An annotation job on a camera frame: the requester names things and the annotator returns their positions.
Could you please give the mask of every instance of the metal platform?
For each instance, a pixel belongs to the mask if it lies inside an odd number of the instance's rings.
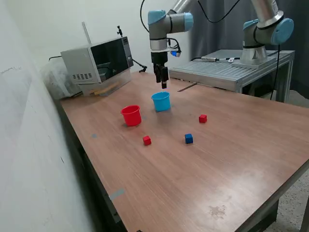
[[[241,50],[219,50],[207,57],[230,58],[240,57]],[[182,79],[212,87],[242,92],[242,88],[274,71],[277,67],[277,51],[267,51],[272,62],[260,69],[233,67],[228,62],[207,62],[194,60],[169,70],[170,78]],[[285,102],[288,98],[295,51],[280,51],[278,73],[278,92],[276,100]]]

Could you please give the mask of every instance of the red cube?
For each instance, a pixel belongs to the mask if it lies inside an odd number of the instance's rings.
[[[148,146],[148,145],[151,144],[151,139],[150,139],[149,136],[143,137],[143,141],[144,141],[144,145],[145,145],[145,146]]]
[[[201,115],[199,118],[200,123],[206,123],[207,122],[207,115]]]

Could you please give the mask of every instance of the red cup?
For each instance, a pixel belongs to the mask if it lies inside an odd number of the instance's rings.
[[[138,105],[129,105],[120,112],[125,119],[128,127],[133,127],[141,123],[140,107]]]

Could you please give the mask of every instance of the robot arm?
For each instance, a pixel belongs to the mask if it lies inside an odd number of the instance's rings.
[[[178,0],[166,14],[165,11],[148,13],[151,58],[157,83],[167,87],[169,79],[167,34],[188,31],[193,26],[193,16],[185,13],[191,9],[196,0]],[[287,41],[294,30],[293,20],[284,18],[279,11],[276,0],[251,0],[258,19],[244,24],[244,52],[241,61],[254,63],[267,58],[265,44],[282,44]],[[259,48],[265,52],[259,54]]]
[[[151,48],[151,60],[154,64],[156,82],[167,88],[169,70],[165,67],[168,61],[167,34],[188,31],[193,26],[193,16],[184,11],[190,8],[194,0],[179,0],[176,5],[166,14],[165,11],[150,11],[148,13],[149,39]]]

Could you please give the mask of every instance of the blue cube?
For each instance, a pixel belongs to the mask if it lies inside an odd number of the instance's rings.
[[[184,138],[185,138],[185,143],[186,143],[186,144],[192,144],[192,143],[193,143],[192,134],[185,134],[185,135],[184,135]]]

